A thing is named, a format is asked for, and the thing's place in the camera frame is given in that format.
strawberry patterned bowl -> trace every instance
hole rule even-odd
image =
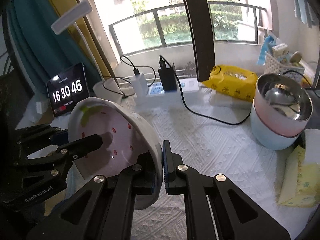
[[[145,209],[159,197],[163,180],[161,141],[152,126],[140,115],[114,102],[89,97],[73,109],[68,123],[69,141],[98,134],[100,149],[75,161],[86,182],[96,175],[111,177],[134,165],[140,154],[150,152],[156,168],[152,195],[137,195],[135,209]]]

power strip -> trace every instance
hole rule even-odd
[[[181,79],[183,96],[187,105],[197,105],[200,102],[200,90],[197,78]],[[181,93],[177,91],[164,92],[161,82],[153,83],[146,96],[134,98],[137,107],[168,107],[183,106]]]

hanging blue cloth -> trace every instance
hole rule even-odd
[[[294,11],[296,17],[309,28],[312,28],[313,25],[319,25],[319,20],[307,0],[294,0]]]
[[[76,42],[64,31],[56,35],[51,25],[59,17],[49,0],[12,0],[7,7],[10,32],[24,68],[36,89],[47,95],[49,79],[82,62],[89,89],[101,81]]]

yellow curtain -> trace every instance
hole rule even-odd
[[[71,8],[73,8],[77,4],[76,0],[49,0],[49,1],[59,16],[63,15],[65,12],[67,12],[68,10],[70,10]],[[105,63],[103,62],[101,55],[98,52],[96,45],[94,44],[94,41],[91,37],[91,34],[89,32],[89,29],[88,29],[84,19],[80,18],[79,20],[77,20],[76,23],[77,23],[79,29],[82,31],[82,33],[83,33],[83,35],[89,45],[89,48],[90,48],[95,60],[98,63],[98,66],[100,68],[102,75],[103,76],[110,76],[110,73],[109,73]],[[87,55],[87,57],[92,62],[90,54],[89,54],[83,40],[81,39],[79,33],[77,32],[76,28],[72,25],[68,28],[68,31],[69,31],[70,35],[72,36],[72,38],[78,43],[78,45],[81,47],[83,52]]]

black power adapter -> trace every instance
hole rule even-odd
[[[177,91],[177,81],[174,75],[174,69],[168,66],[162,57],[159,60],[160,68],[158,70],[161,79],[162,87],[165,92]]]

